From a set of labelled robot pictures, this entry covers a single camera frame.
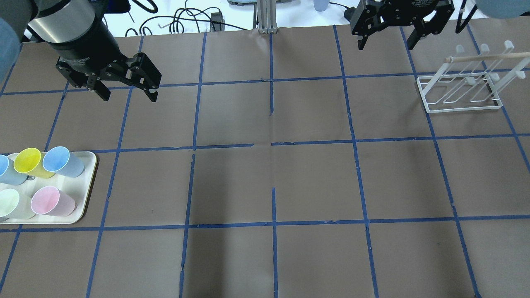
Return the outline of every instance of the pink cup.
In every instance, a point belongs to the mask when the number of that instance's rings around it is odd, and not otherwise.
[[[40,215],[68,216],[76,207],[74,199],[55,186],[43,187],[31,198],[31,209]]]

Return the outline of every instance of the power adapter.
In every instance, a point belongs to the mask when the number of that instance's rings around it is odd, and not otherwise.
[[[210,15],[210,18],[213,22],[219,22],[224,23],[225,20],[223,19],[223,13],[221,12],[212,12]],[[217,24],[210,22],[210,32],[213,31],[225,31],[225,25],[224,24]]]

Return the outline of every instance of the wooden dowel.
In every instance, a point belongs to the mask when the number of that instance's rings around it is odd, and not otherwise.
[[[484,56],[469,56],[469,57],[447,57],[445,63],[451,62],[470,62],[470,61],[486,61],[486,60],[500,60],[500,59],[511,59],[511,58],[526,58],[530,57],[530,52],[511,53],[511,54],[498,54],[498,55],[484,55]]]

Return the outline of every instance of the white floor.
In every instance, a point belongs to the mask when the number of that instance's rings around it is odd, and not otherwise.
[[[107,14],[105,18],[112,34],[115,37],[123,37],[125,36],[125,31],[127,31],[128,28],[134,28],[138,30],[140,25],[150,17],[157,15],[172,16],[176,9],[178,9],[179,7],[184,7],[184,2],[184,0],[155,0],[155,3],[158,5],[158,13],[156,14],[145,12],[136,4],[131,3],[132,7],[130,14],[134,19],[134,22],[127,13]],[[332,0],[332,2],[340,3],[351,7],[357,6],[359,0]],[[466,5],[468,6],[468,10],[473,6],[471,2],[472,1],[468,1],[468,4]],[[147,4],[147,1],[142,0],[142,3],[146,3],[146,6],[149,6],[149,4]],[[453,3],[455,5],[455,12],[453,13],[451,19],[456,20],[458,17],[458,10],[460,9],[462,0],[454,0]],[[227,0],[188,0],[188,7],[204,10],[212,6],[219,7],[221,9],[226,23],[246,29],[252,28],[254,6],[251,4],[238,6],[229,4]],[[330,4],[326,11],[317,12],[313,7],[313,0],[291,0],[290,2],[277,3],[277,24],[280,28],[348,24],[348,22],[342,16],[344,10],[344,7]],[[216,10],[211,9],[208,11],[208,14],[215,11]],[[480,12],[476,12],[475,18],[480,17],[485,16]],[[201,19],[205,20],[207,18],[205,16],[202,16]],[[161,17],[148,21],[146,23],[146,26],[155,35],[169,34],[168,28],[161,29],[159,28],[159,25],[163,27],[171,21],[172,20],[169,17]],[[183,24],[184,31],[186,33],[197,32],[197,26],[195,25],[195,22],[183,21]],[[208,31],[209,23],[202,22],[199,24],[199,28],[201,32]],[[227,26],[225,30],[229,31],[238,29]]]

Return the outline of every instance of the white wire rack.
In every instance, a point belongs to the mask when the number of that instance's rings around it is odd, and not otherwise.
[[[417,79],[418,89],[428,113],[449,111],[489,110],[502,107],[499,93],[516,77],[524,79],[522,71],[530,63],[530,52],[512,53],[514,44],[506,40],[505,49],[490,55],[488,45],[481,45],[478,56],[462,57],[464,47],[456,47],[456,55],[445,59],[435,75]],[[508,58],[522,58],[503,78],[495,72],[499,64]],[[478,71],[486,61],[491,62],[484,71]]]

